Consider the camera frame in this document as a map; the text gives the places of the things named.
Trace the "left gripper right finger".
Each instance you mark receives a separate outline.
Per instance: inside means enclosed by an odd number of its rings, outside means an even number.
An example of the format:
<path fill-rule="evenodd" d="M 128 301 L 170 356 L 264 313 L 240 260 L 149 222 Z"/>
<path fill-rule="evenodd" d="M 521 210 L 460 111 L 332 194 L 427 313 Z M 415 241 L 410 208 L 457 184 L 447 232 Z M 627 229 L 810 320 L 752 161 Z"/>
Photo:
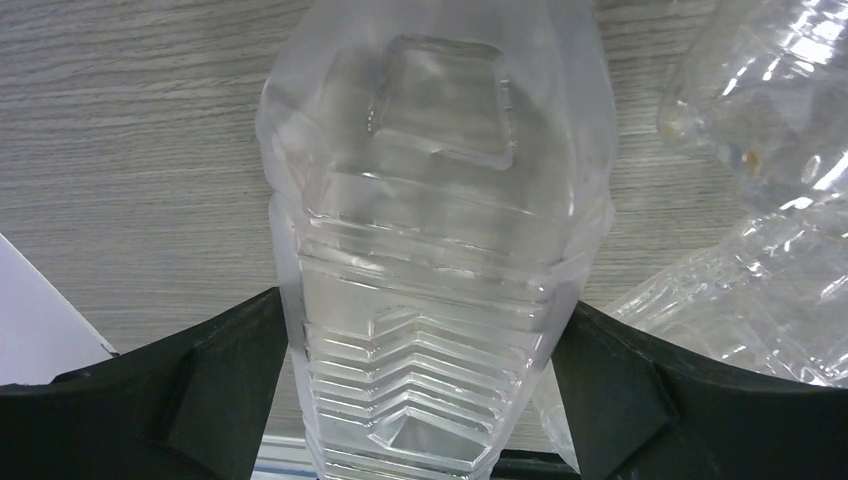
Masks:
<path fill-rule="evenodd" d="M 736 368 L 579 303 L 551 357 L 585 479 L 843 479 L 847 393 Z"/>

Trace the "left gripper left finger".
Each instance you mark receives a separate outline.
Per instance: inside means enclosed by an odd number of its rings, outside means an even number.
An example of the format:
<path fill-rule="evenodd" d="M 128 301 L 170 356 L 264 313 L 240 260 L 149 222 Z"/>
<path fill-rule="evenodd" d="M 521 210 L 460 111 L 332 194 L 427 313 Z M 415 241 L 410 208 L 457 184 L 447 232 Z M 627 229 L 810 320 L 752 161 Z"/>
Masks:
<path fill-rule="evenodd" d="M 5 479 L 247 479 L 288 337 L 278 288 L 46 385 L 1 390 Z"/>

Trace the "clear square labelled bottle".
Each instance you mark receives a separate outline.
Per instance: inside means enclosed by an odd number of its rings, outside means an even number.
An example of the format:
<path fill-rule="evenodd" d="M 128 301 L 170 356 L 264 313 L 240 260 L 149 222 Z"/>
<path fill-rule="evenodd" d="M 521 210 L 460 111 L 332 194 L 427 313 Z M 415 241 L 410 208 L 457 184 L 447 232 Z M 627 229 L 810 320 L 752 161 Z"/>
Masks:
<path fill-rule="evenodd" d="M 256 136 L 322 479 L 487 479 L 588 281 L 617 116 L 590 1 L 317 1 Z"/>

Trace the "clear ribbed plastic bottle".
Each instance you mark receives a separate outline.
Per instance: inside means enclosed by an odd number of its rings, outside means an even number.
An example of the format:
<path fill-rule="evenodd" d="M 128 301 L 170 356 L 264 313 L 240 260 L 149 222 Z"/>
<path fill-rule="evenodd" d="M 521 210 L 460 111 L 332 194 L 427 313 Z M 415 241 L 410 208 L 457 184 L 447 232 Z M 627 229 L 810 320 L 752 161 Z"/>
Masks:
<path fill-rule="evenodd" d="M 730 170 L 746 214 L 597 310 L 736 368 L 847 393 L 846 3 L 720 2 L 657 126 L 677 152 Z M 535 401 L 581 476 L 552 361 Z"/>

